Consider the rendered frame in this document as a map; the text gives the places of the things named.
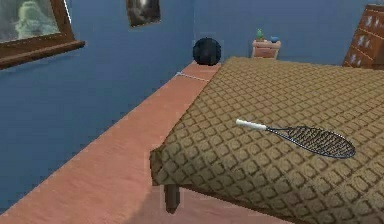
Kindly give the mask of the black ball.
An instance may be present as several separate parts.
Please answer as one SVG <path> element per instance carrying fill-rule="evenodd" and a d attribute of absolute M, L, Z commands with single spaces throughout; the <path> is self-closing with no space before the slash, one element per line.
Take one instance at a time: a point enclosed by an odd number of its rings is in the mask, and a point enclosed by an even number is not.
<path fill-rule="evenodd" d="M 214 66 L 221 60 L 221 45 L 213 38 L 201 38 L 193 47 L 193 59 L 199 65 Z"/>

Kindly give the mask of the brown quilted bed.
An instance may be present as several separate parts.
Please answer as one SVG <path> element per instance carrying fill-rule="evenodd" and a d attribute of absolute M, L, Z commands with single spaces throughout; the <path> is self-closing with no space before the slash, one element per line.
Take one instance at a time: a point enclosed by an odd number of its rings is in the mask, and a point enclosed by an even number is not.
<path fill-rule="evenodd" d="M 307 125 L 349 139 L 314 155 L 236 120 Z M 384 71 L 228 59 L 150 154 L 152 182 L 297 224 L 384 224 Z"/>

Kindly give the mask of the brown framed window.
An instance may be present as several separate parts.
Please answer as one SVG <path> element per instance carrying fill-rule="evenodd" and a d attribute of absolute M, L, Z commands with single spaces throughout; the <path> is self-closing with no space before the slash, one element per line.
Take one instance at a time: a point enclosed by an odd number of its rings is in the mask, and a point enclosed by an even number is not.
<path fill-rule="evenodd" d="M 66 0 L 0 0 L 0 70 L 84 46 Z"/>

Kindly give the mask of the dark framed wall picture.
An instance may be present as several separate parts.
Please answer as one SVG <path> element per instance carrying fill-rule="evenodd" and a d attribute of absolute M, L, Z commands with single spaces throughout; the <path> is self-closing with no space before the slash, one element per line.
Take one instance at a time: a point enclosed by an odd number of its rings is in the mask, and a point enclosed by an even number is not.
<path fill-rule="evenodd" d="M 161 20 L 159 0 L 126 0 L 131 27 L 157 23 Z"/>

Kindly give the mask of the brown chest of drawers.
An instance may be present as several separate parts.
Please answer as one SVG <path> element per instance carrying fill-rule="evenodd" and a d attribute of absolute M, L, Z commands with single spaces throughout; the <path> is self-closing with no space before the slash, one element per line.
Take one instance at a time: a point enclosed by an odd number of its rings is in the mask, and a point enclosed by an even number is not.
<path fill-rule="evenodd" d="M 342 65 L 384 70 L 384 5 L 365 6 Z"/>

